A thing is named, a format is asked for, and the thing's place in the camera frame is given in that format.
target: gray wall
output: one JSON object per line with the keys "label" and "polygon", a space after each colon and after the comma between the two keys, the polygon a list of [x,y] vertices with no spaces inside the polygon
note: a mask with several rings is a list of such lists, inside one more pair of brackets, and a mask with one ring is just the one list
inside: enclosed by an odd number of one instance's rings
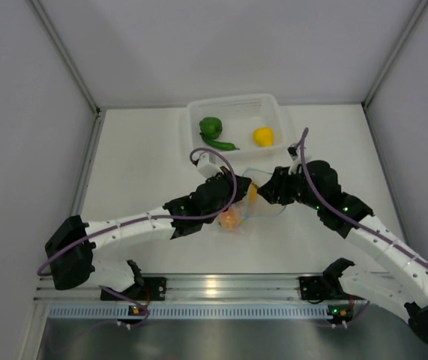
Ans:
{"label": "gray wall", "polygon": [[0,359],[25,334],[43,244],[67,215],[92,114],[26,1],[0,0]]}
{"label": "gray wall", "polygon": [[360,102],[417,0],[43,0],[101,106]]}
{"label": "gray wall", "polygon": [[407,237],[428,260],[428,10],[368,114]]}

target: robotic arm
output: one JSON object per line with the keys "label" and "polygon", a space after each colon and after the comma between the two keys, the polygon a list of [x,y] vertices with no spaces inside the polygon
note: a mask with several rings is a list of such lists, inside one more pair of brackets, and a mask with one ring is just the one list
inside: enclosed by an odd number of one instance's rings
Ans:
{"label": "robotic arm", "polygon": [[[375,259],[393,278],[369,273],[347,259],[338,259],[323,272],[316,293],[327,299],[350,294],[370,300],[406,321],[428,344],[428,262],[403,244],[355,196],[342,192],[337,173],[321,160],[306,162],[304,131],[301,141],[289,148],[293,164],[277,167],[258,194],[269,203],[298,202],[317,211],[319,220]],[[116,220],[88,222],[69,217],[46,243],[45,262],[57,290],[80,284],[109,287],[129,299],[143,288],[143,279],[130,258],[135,246],[150,240],[188,236],[210,224],[231,204],[243,199],[251,180],[215,166],[210,149],[193,161],[207,180],[190,195],[171,200],[144,214]]]}

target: green cucumber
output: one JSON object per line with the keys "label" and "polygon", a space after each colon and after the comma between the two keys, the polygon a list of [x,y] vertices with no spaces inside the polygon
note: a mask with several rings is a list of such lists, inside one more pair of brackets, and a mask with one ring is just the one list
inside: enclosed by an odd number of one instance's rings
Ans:
{"label": "green cucumber", "polygon": [[213,140],[213,139],[209,139],[203,133],[200,133],[200,136],[201,136],[202,140],[204,141],[204,143],[206,143],[207,145],[211,146],[214,149],[222,150],[223,152],[224,151],[225,152],[231,152],[232,150],[239,150],[231,142],[225,142],[224,143],[224,142],[221,142],[221,141],[216,141],[216,140]]}

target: white table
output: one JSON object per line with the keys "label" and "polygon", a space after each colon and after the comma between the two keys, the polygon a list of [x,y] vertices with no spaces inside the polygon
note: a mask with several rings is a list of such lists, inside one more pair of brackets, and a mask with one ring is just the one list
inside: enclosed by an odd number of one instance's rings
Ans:
{"label": "white table", "polygon": [[[282,108],[292,142],[305,127],[307,154],[339,173],[343,190],[361,198],[401,236],[384,174],[361,105],[302,105]],[[187,159],[185,109],[111,109],[100,141],[82,209],[85,221],[146,212],[194,191],[204,182]],[[273,170],[291,163],[286,151],[232,162]],[[252,220],[231,234],[217,224],[171,241],[141,244],[132,254],[144,273],[316,273],[339,257],[383,271],[365,253],[326,229],[300,204],[275,219]]]}

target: plastic bin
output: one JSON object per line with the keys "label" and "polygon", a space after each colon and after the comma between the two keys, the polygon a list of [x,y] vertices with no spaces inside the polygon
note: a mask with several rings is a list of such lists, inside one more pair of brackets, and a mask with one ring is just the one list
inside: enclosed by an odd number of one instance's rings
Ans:
{"label": "plastic bin", "polygon": [[[279,105],[269,94],[252,94],[233,97],[219,97],[194,101],[187,106],[187,120],[190,123],[190,149],[207,146],[200,137],[200,121],[214,116],[222,121],[223,131],[218,141],[234,143],[240,150],[222,151],[226,158],[239,159],[252,156],[271,155],[285,151],[286,132],[280,118]],[[269,126],[274,132],[274,144],[259,147],[253,141],[255,129]]]}

